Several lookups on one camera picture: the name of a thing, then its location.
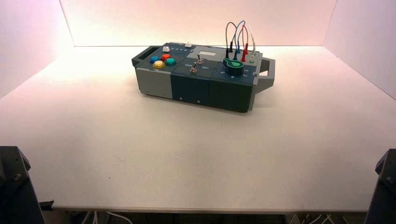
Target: red button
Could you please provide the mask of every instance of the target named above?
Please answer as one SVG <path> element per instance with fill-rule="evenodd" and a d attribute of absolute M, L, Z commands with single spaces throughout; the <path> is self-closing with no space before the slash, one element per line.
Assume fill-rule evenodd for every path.
<path fill-rule="evenodd" d="M 168 58 L 170 58 L 170 54 L 163 54 L 161 60 L 165 61 Z"/>

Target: white button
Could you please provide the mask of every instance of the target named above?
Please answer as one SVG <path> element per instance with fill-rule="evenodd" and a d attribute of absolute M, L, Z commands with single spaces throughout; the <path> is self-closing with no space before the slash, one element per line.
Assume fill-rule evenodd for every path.
<path fill-rule="evenodd" d="M 162 48 L 162 51 L 163 51 L 163 52 L 169 52 L 169 51 L 170 51 L 170 49 L 169 49 L 169 47 L 168 47 L 168 46 L 164 46 L 164 47 Z"/>

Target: white wire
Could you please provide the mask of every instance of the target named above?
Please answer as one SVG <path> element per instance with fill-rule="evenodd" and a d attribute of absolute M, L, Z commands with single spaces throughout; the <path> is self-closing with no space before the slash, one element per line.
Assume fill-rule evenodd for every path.
<path fill-rule="evenodd" d="M 309 217 L 309 214 L 307 214 L 307 216 L 305 216 L 305 218 L 304 218 L 304 220 L 303 220 L 303 222 L 301 224 L 304 224 L 305 220 L 308 219 L 308 217 Z"/>
<path fill-rule="evenodd" d="M 83 222 L 82 222 L 81 224 L 85 224 L 85 222 L 88 220 L 90 214 L 91 214 L 90 211 L 87 212 L 87 214 L 86 214 L 86 216 L 85 216 L 85 218 L 83 219 Z"/>
<path fill-rule="evenodd" d="M 344 222 L 345 222 L 346 224 L 349 224 L 348 220 L 347 220 L 344 216 L 342 217 L 342 219 L 344 220 Z"/>
<path fill-rule="evenodd" d="M 327 216 L 327 219 L 329 220 L 329 222 L 331 222 L 332 224 L 334 224 L 334 222 L 333 222 L 332 218 L 330 218 L 330 217 L 331 217 L 331 215 L 326 215 L 326 216 Z"/>
<path fill-rule="evenodd" d="M 332 218 L 330 218 L 331 215 L 326 215 L 326 218 L 323 220 L 322 224 L 324 224 L 327 220 L 329 220 L 329 222 L 331 222 L 332 224 L 334 224 Z"/>
<path fill-rule="evenodd" d="M 320 219 L 320 217 L 322 217 L 322 215 L 319 215 L 319 217 L 317 217 L 315 220 L 313 220 L 312 222 L 310 222 L 308 224 L 314 224 L 316 221 L 318 221 Z"/>
<path fill-rule="evenodd" d="M 249 27 L 249 31 L 250 31 L 250 36 L 252 37 L 252 42 L 253 42 L 253 51 L 252 51 L 252 55 L 254 55 L 256 53 L 256 43 L 255 43 L 255 38 L 253 37 L 252 34 L 252 29 L 250 28 L 250 25 L 248 25 Z"/>
<path fill-rule="evenodd" d="M 93 221 L 92 221 L 92 224 L 97 224 L 97 223 L 98 223 L 98 216 L 97 216 L 96 212 L 94 211 L 94 212 L 93 212 Z"/>
<path fill-rule="evenodd" d="M 294 214 L 294 215 L 293 215 L 293 217 L 291 218 L 291 220 L 290 220 L 289 224 L 291 224 L 291 223 L 293 222 L 293 220 L 294 220 L 294 217 L 296 217 L 296 214 Z"/>
<path fill-rule="evenodd" d="M 132 221 L 129 220 L 127 217 L 124 217 L 122 215 L 118 215 L 118 214 L 115 214 L 115 213 L 112 213 L 112 212 L 109 212 L 109 211 L 107 211 L 107 213 L 112 215 L 112 216 L 117 216 L 117 217 L 123 218 L 123 219 L 127 220 L 130 224 L 133 224 Z"/>

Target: blue button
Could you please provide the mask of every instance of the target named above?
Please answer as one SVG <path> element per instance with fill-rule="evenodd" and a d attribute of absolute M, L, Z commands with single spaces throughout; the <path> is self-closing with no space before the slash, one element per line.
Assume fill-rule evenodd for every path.
<path fill-rule="evenodd" d="M 154 63 L 154 62 L 156 62 L 156 61 L 158 61 L 158 60 L 160 60 L 159 57 L 157 57 L 157 56 L 152 56 L 152 57 L 150 58 L 150 63 Z"/>

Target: screw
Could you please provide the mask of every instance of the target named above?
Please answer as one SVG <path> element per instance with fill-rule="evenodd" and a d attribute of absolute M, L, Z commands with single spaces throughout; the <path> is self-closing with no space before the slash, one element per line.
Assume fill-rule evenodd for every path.
<path fill-rule="evenodd" d="M 390 184 L 395 184 L 396 183 L 396 180 L 393 177 L 391 177 L 391 176 L 388 176 L 385 179 Z"/>
<path fill-rule="evenodd" d="M 21 174 L 16 174 L 13 178 L 13 181 L 18 181 L 22 177 Z"/>

